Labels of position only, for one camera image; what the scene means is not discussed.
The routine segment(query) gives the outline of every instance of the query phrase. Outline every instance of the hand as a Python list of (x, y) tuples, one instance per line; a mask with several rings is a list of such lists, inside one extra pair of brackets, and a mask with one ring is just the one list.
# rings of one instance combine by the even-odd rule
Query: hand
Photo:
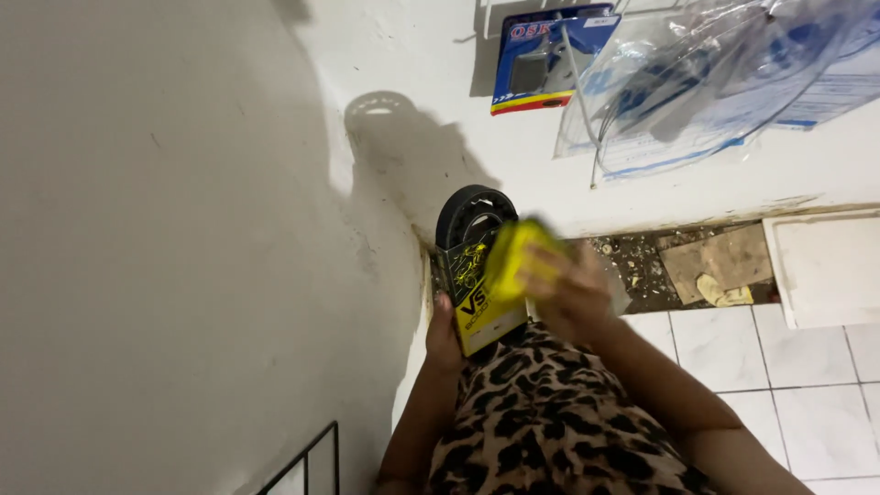
[(582, 243), (574, 260), (537, 245), (527, 249), (535, 263), (559, 273), (554, 281), (548, 281), (526, 265), (517, 274), (525, 282), (528, 295), (535, 299), (541, 320), (556, 335), (589, 345), (612, 318), (608, 274), (595, 249), (589, 242)]
[(425, 366), (443, 374), (461, 373), (465, 367), (465, 357), (461, 355), (455, 330), (455, 308), (449, 296), (443, 292), (434, 298), (434, 315), (428, 325), (425, 348), (428, 355)]

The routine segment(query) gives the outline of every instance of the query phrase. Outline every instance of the leopard print clothing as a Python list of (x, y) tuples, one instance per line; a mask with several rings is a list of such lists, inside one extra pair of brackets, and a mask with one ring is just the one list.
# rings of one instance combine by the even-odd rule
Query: leopard print clothing
[(714, 494), (595, 354), (540, 324), (471, 359), (429, 493)]

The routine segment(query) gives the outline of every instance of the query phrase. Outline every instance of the tiled floor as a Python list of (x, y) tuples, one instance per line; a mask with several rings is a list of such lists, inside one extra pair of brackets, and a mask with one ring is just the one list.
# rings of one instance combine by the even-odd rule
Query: tiled floor
[(817, 495), (880, 494), (880, 325), (791, 331), (779, 305), (624, 318)]

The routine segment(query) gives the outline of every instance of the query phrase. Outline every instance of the person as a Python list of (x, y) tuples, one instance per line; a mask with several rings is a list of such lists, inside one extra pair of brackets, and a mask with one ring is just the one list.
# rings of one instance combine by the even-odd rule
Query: person
[(465, 359), (445, 294), (378, 495), (809, 495), (733, 410), (609, 312), (591, 249), (521, 270), (541, 323)]

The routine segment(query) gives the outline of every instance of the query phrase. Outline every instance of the black metal frame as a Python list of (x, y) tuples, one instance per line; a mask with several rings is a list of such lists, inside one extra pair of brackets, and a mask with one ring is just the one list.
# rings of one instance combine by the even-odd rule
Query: black metal frame
[(257, 492), (257, 495), (268, 495), (269, 490), (275, 487), (284, 477), (287, 476), (287, 473), (290, 472), (291, 469), (294, 469), (300, 461), (303, 462), (303, 486), (304, 486), (304, 494), (309, 495), (309, 452), (321, 442), (324, 437), (327, 436), (330, 431), (333, 431), (333, 473), (334, 473), (334, 493), (335, 495), (340, 495), (339, 492), (339, 423), (333, 421), (329, 425), (326, 426), (321, 433), (318, 433), (318, 436), (315, 437), (309, 445), (305, 446), (305, 448), (297, 454), (296, 457), (293, 458), (292, 461), (288, 462), (284, 469), (278, 472), (275, 476), (272, 477), (271, 480), (264, 486), (260, 491)]

